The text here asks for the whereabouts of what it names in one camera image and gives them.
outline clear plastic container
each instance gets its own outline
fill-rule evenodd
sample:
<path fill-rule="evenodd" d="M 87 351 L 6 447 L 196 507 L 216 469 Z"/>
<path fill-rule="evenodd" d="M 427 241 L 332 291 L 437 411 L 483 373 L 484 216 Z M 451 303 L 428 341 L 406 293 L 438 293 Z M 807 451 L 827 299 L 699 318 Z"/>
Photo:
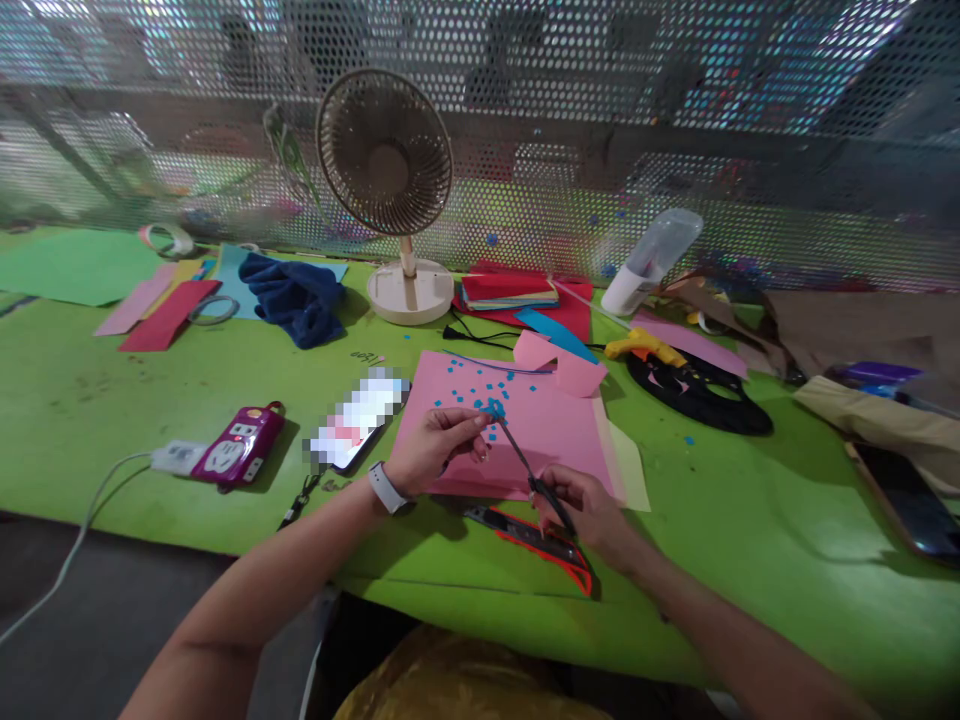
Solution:
<path fill-rule="evenodd" d="M 703 231 L 703 218 L 671 208 L 657 215 L 617 272 L 601 304 L 615 315 L 633 313 Z"/>

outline stack of colored paper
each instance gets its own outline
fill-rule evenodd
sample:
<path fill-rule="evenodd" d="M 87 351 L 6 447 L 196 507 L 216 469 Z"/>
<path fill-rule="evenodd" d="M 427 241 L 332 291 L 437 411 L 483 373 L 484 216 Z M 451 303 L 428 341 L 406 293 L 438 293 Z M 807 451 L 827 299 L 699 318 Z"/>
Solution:
<path fill-rule="evenodd" d="M 463 305 L 474 312 L 560 305 L 552 283 L 523 275 L 467 275 L 463 278 L 461 296 Z"/>

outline scissor blade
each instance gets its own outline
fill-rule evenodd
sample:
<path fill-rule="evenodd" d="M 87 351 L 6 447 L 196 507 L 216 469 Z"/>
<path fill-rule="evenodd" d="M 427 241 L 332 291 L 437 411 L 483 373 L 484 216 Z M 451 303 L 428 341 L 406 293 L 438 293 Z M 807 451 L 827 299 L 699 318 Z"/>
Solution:
<path fill-rule="evenodd" d="M 500 427 L 503 428 L 503 434 L 507 436 L 507 440 L 510 441 L 510 444 L 513 445 L 513 449 L 517 451 L 517 455 L 520 456 L 520 462 L 523 463 L 523 466 L 527 469 L 527 472 L 530 473 L 530 477 L 536 477 L 533 474 L 533 470 L 530 469 L 530 463 L 527 462 L 527 458 L 524 457 L 523 451 L 520 449 L 520 446 L 517 445 L 517 441 L 513 439 L 513 435 L 510 434 L 510 431 L 507 430 L 506 424 L 503 422 L 503 418 L 497 418 L 497 421 L 500 424 Z"/>

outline fan grille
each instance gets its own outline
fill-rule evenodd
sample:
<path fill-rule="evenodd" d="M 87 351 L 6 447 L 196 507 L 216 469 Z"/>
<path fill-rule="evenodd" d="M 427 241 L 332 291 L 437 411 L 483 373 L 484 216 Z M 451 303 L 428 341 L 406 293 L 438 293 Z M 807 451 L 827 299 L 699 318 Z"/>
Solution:
<path fill-rule="evenodd" d="M 349 73 L 317 115 L 320 165 L 347 212 L 386 235 L 429 227 L 450 194 L 450 140 L 413 83 L 383 70 Z"/>

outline dark blue cloth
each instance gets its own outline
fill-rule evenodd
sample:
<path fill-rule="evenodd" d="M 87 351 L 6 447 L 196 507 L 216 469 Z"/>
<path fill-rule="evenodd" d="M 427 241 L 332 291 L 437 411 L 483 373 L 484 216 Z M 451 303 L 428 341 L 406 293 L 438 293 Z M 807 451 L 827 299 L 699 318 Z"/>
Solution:
<path fill-rule="evenodd" d="M 257 296 L 257 315 L 286 330 L 301 350 L 343 334 L 335 311 L 346 291 L 327 268 L 250 253 L 238 274 Z"/>

